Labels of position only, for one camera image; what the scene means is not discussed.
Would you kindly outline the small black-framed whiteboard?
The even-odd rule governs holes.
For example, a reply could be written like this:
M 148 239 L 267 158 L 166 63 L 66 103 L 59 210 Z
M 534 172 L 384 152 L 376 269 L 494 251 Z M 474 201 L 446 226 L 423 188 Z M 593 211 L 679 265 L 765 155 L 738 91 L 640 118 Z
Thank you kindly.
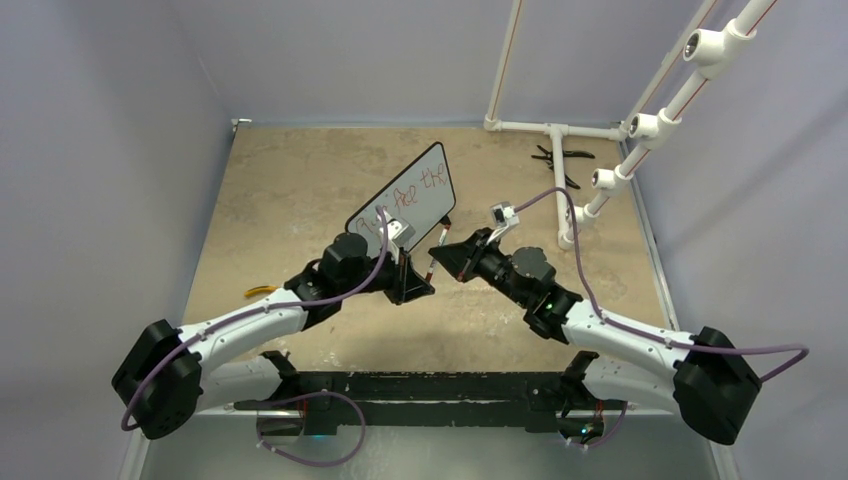
M 382 208 L 387 219 L 399 219 L 411 227 L 403 244 L 410 251 L 452 212 L 456 203 L 444 145 L 435 142 L 352 214 L 345 231 L 365 238 L 368 255 L 377 256 L 381 246 L 377 209 Z

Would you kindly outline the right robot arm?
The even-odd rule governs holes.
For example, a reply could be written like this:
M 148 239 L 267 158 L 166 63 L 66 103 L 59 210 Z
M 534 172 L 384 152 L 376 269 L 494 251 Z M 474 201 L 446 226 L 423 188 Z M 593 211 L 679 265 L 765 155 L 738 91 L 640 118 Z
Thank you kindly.
M 678 415 L 702 437 L 736 442 L 762 381 L 719 330 L 697 334 L 653 327 L 614 313 L 556 282 L 538 247 L 512 254 L 488 240 L 490 229 L 432 247 L 430 256 L 460 283 L 481 279 L 522 308 L 543 339 L 578 348 L 562 376 L 565 405 L 611 400 Z

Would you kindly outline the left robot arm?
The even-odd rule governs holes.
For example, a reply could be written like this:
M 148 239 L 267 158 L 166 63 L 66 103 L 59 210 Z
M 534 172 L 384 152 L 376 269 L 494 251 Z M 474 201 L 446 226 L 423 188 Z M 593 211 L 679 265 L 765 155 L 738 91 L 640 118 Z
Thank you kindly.
M 261 300 L 188 326 L 165 319 L 147 325 L 111 379 L 125 405 L 121 429 L 139 429 L 150 439 L 171 434 L 212 397 L 208 382 L 215 370 L 267 341 L 320 324 L 354 295 L 374 292 L 402 305 L 435 289 L 404 249 L 385 247 L 370 257 L 361 235 L 342 233 Z

